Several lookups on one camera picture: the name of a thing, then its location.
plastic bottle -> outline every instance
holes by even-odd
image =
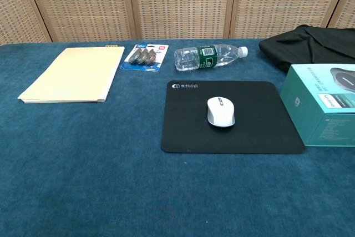
[[[234,47],[229,44],[189,47],[175,51],[175,66],[179,71],[211,68],[227,65],[237,58],[248,55],[246,47]]]

stack of paper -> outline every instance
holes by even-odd
[[[67,48],[18,98],[25,103],[103,102],[124,47]]]

woven wall panel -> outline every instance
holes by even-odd
[[[132,0],[143,39],[222,38],[227,0]]]
[[[130,39],[125,0],[37,0],[54,41]]]
[[[355,28],[355,0],[340,0],[330,27]]]
[[[332,0],[236,0],[234,38],[266,38],[301,24],[327,25]]]
[[[30,0],[0,0],[0,44],[47,41]]]

blue tablecloth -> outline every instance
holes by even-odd
[[[104,103],[17,99],[66,47],[118,44],[125,58],[136,42],[0,47],[0,236],[355,236],[354,148],[160,149],[172,79],[266,80],[281,90],[285,75],[258,40],[147,41],[170,46],[160,71],[118,69]],[[176,71],[176,49],[214,43],[247,46],[249,55]]]

mouse pad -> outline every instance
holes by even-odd
[[[235,124],[207,121],[207,101],[234,104]],[[270,82],[170,81],[167,85],[161,148],[177,153],[296,154],[305,146]]]

